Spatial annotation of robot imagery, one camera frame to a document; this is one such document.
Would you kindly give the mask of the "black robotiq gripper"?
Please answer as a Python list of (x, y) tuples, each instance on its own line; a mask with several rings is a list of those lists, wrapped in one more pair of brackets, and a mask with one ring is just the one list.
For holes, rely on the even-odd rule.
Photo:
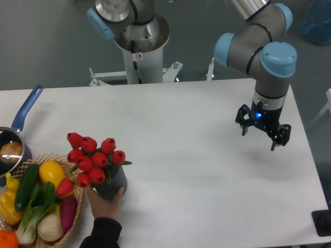
[(242, 136), (245, 136), (250, 126), (254, 126), (266, 133), (270, 133), (270, 138), (273, 143), (270, 148), (271, 151), (278, 146), (285, 146), (290, 140), (291, 125), (279, 123), (279, 118), (282, 112), (280, 107), (276, 110), (266, 110), (252, 102), (251, 109), (243, 104), (237, 111), (235, 122), (240, 125), (242, 129)]

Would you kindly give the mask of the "black sleeved forearm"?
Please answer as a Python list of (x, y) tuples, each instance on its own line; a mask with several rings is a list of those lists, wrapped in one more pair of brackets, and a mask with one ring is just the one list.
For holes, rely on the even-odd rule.
[(118, 239), (122, 231), (121, 224), (111, 218), (96, 218), (93, 230), (80, 244), (81, 248), (117, 248)]

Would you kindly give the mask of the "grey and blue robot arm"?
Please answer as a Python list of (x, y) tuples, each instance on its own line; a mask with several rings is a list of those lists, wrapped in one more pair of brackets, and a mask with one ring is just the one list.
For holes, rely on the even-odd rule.
[[(284, 146), (291, 126), (279, 118), (290, 80), (296, 69), (297, 52), (279, 42), (293, 16), (283, 4), (271, 1), (234, 1), (248, 23), (239, 35), (223, 34), (214, 48), (214, 59), (255, 79), (252, 105), (243, 105), (235, 121), (246, 134), (250, 126), (265, 132), (272, 146)], [(163, 83), (163, 47), (170, 28), (155, 12), (153, 1), (95, 1), (86, 13), (92, 28), (122, 50), (129, 84)]]

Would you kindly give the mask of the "person's hand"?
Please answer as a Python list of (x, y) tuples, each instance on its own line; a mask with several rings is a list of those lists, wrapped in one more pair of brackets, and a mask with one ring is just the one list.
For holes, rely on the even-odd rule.
[(122, 226), (117, 221), (117, 218), (124, 187), (121, 187), (117, 191), (112, 200), (102, 198), (91, 187), (87, 187), (86, 192), (91, 205), (92, 214), (94, 216), (94, 227), (101, 229), (106, 226), (118, 226), (121, 228)]

